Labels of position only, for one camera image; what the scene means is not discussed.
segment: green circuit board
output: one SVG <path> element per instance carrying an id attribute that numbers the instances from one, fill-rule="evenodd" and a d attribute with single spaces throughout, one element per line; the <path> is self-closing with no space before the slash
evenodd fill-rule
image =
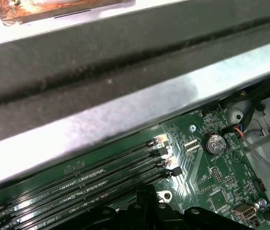
<path id="1" fill-rule="evenodd" d="M 227 125 L 227 118 L 221 108 L 214 109 L 207 115 L 203 115 L 201 110 L 180 115 L 37 174 L 22 183 L 1 189 L 0 204 L 57 180 L 74 170 L 89 167 L 153 137 L 166 134 L 171 154 L 176 157 L 183 174 L 171 179 L 157 180 L 154 185 L 157 191 L 171 191 L 172 208 L 183 212 L 189 207 L 199 206 L 248 225 L 234 215 L 232 209 L 246 201 L 255 202 L 259 198 L 268 201 L 268 198 L 264 192 L 258 192 L 255 188 L 253 180 L 257 177 L 243 153 L 237 136 L 233 133 L 224 136 L 227 149 L 219 156 L 207 154 L 202 147 L 207 133 L 218 133 Z M 190 126 L 195 126 L 195 130 L 190 131 Z M 133 195 L 129 194 L 113 206 L 129 201 L 132 197 Z M 270 230 L 270 222 L 265 221 L 261 216 L 261 212 L 268 207 L 270 207 L 269 202 L 266 207 L 257 211 L 261 223 L 260 230 Z"/>

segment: capacitor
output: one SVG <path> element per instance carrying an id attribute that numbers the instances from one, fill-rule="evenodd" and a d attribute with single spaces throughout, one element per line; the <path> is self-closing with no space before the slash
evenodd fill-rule
<path id="1" fill-rule="evenodd" d="M 256 210 L 259 210 L 260 208 L 260 205 L 259 203 L 256 203 L 256 202 L 252 202 L 252 201 L 246 201 L 246 205 L 251 205 L 252 207 L 254 207 Z"/>
<path id="2" fill-rule="evenodd" d="M 216 133 L 208 134 L 204 140 L 205 151 L 212 156 L 218 156 L 225 152 L 226 142 L 222 136 Z"/>
<path id="3" fill-rule="evenodd" d="M 264 198 L 258 199 L 258 203 L 261 207 L 266 207 L 268 204 L 267 200 L 265 200 Z"/>

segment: cable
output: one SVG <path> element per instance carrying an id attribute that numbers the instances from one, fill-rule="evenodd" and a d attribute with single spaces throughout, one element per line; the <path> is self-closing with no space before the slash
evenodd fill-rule
<path id="1" fill-rule="evenodd" d="M 240 135 L 241 139 L 245 142 L 245 144 L 249 147 L 249 149 L 251 150 L 252 153 L 254 153 L 255 156 L 257 156 L 257 158 L 263 162 L 265 165 L 267 165 L 270 168 L 270 163 L 263 158 L 259 152 L 256 151 L 256 149 L 250 144 L 250 142 L 248 142 L 247 138 L 245 137 L 245 135 L 240 131 L 239 128 L 235 127 L 234 128 Z"/>
<path id="2" fill-rule="evenodd" d="M 252 130 L 247 131 L 246 133 L 244 133 L 244 135 L 245 135 L 246 138 L 249 135 L 252 135 L 252 134 L 254 134 L 255 136 L 258 136 L 258 137 L 259 136 L 263 137 L 263 136 L 266 136 L 266 133 L 268 133 L 267 135 L 270 136 L 270 129 L 266 129 L 267 132 L 265 132 L 265 133 L 262 130 L 263 129 L 252 129 Z"/>
<path id="3" fill-rule="evenodd" d="M 261 98 L 260 97 L 257 97 L 253 100 L 250 101 L 250 107 L 249 109 L 247 110 L 247 112 L 245 112 L 245 115 L 243 116 L 243 118 L 240 120 L 239 122 L 239 125 L 242 126 L 242 131 L 244 132 L 247 127 L 249 126 L 251 120 L 252 120 L 252 117 L 253 117 L 253 114 L 256 110 L 256 107 L 257 105 L 261 102 Z"/>
<path id="4" fill-rule="evenodd" d="M 270 77 L 260 83 L 244 89 L 241 92 L 233 93 L 231 96 L 220 101 L 221 107 L 232 108 L 234 104 L 241 101 L 262 101 L 265 98 L 270 97 Z"/>

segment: motherboard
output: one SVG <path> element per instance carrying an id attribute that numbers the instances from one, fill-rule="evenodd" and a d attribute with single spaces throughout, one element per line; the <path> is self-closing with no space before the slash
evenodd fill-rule
<path id="1" fill-rule="evenodd" d="M 270 208 L 219 107 L 197 110 L 147 128 L 0 189 L 0 230 L 50 230 L 90 209 L 118 209 L 153 184 L 174 210 L 199 206 L 259 230 Z"/>

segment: black chip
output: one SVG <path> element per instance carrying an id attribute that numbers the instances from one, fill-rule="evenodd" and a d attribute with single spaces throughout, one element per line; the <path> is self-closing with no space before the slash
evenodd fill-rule
<path id="1" fill-rule="evenodd" d="M 171 170 L 172 176 L 178 176 L 183 173 L 181 167 L 176 167 Z"/>
<path id="2" fill-rule="evenodd" d="M 84 162 L 79 162 L 74 165 L 76 170 L 79 170 L 85 166 Z"/>
<path id="3" fill-rule="evenodd" d="M 166 147 L 157 149 L 157 152 L 158 152 L 158 154 L 161 155 L 161 156 L 164 156 L 164 155 L 168 154 L 168 150 L 167 150 Z"/>
<path id="4" fill-rule="evenodd" d="M 68 167 L 64 169 L 64 174 L 69 174 L 74 172 L 74 168 L 73 167 Z"/>
<path id="5" fill-rule="evenodd" d="M 169 146 L 169 142 L 168 141 L 164 141 L 164 146 Z"/>
<path id="6" fill-rule="evenodd" d="M 253 182 L 256 190 L 259 193 L 264 193 L 267 191 L 267 189 L 266 189 L 266 187 L 261 179 L 257 178 L 257 179 L 254 179 L 252 182 Z"/>

